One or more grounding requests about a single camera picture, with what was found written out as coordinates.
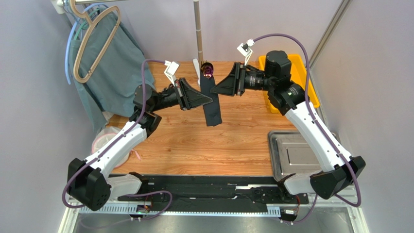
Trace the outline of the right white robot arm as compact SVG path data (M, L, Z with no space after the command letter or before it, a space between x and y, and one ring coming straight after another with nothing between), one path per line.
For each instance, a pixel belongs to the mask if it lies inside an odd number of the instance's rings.
M289 175L280 183L291 195L315 193L328 200L354 184L366 162L361 156L352 156L320 122L304 88L291 80L291 69L286 52L273 50L266 54L264 70L235 62L211 93L241 96L246 89L266 91L270 103L301 133L321 168L317 173Z

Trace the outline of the iridescent purple spoon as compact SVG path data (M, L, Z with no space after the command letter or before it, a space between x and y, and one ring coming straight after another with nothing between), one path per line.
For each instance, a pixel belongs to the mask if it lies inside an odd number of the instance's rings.
M208 62L207 65L204 67L204 69L201 69L201 73L207 79L212 78L213 77L213 73L214 73L213 64L210 63L210 62Z

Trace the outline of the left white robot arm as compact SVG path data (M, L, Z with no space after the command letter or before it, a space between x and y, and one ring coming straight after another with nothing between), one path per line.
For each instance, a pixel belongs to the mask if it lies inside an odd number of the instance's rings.
M121 131L96 153L70 162L62 194L64 204L71 207L66 200L66 195L70 195L80 202L79 207L97 211L110 199L137 194L143 183L142 176L136 172L117 177L110 174L127 153L157 129L162 118L155 112L173 106L185 111L212 101L211 97L191 87L185 78L175 80L161 92L146 83L138 86L133 100L134 112Z

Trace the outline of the black paper napkin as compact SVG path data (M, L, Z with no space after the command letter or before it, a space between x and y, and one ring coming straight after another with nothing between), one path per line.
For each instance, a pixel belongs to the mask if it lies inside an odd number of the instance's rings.
M200 87L201 93L212 99L211 103L203 105L203 110L208 127L214 127L222 123L221 109L218 94L211 93L210 90L216 85L213 77L213 69L204 67L201 70Z

